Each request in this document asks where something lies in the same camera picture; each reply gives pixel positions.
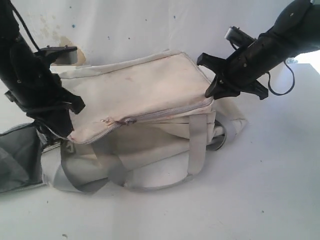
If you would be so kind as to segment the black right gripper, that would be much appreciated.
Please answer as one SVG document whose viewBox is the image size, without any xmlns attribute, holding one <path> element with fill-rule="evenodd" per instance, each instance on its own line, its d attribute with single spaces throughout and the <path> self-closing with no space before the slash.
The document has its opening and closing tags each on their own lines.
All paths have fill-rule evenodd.
<svg viewBox="0 0 320 240">
<path fill-rule="evenodd" d="M 262 63 L 268 49 L 269 44 L 254 42 L 248 47 L 240 47 L 227 59 L 203 52 L 197 58 L 196 64 L 215 73 L 204 96 L 222 99 L 248 93 L 258 96 L 261 100 L 266 99 L 269 91 L 258 78 L 268 71 Z"/>
</svg>

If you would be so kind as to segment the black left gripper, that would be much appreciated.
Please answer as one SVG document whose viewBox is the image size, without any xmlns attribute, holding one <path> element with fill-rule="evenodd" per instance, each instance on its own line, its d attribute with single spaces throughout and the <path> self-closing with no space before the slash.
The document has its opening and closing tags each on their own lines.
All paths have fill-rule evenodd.
<svg viewBox="0 0 320 240">
<path fill-rule="evenodd" d="M 66 90 L 57 73 L 29 49 L 11 49 L 3 68 L 5 96 L 28 116 L 43 123 L 53 133 L 66 138 L 74 130 L 69 110 L 79 114 L 83 99 Z"/>
</svg>

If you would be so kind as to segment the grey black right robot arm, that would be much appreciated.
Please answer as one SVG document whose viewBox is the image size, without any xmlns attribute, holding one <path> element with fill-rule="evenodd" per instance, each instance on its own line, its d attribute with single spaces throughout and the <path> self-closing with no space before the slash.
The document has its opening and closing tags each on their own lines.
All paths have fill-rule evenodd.
<svg viewBox="0 0 320 240">
<path fill-rule="evenodd" d="M 264 100 L 271 89 L 258 78 L 289 58 L 320 49 L 320 5 L 314 0 L 294 0 L 258 38 L 232 26 L 225 39 L 234 48 L 228 58 L 204 52 L 197 58 L 197 65 L 215 73 L 205 97 L 218 100 L 248 93 Z"/>
</svg>

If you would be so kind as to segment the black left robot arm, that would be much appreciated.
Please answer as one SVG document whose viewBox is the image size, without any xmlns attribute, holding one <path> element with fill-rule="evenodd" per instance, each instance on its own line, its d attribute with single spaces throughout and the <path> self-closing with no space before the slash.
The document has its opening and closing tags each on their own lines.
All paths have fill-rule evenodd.
<svg viewBox="0 0 320 240">
<path fill-rule="evenodd" d="M 0 79 L 8 88 L 6 97 L 41 126 L 66 138 L 73 130 L 70 113 L 79 114 L 85 103 L 62 86 L 53 63 L 72 65 L 78 61 L 77 47 L 38 48 L 33 52 L 20 33 L 30 31 L 9 0 L 0 2 Z"/>
</svg>

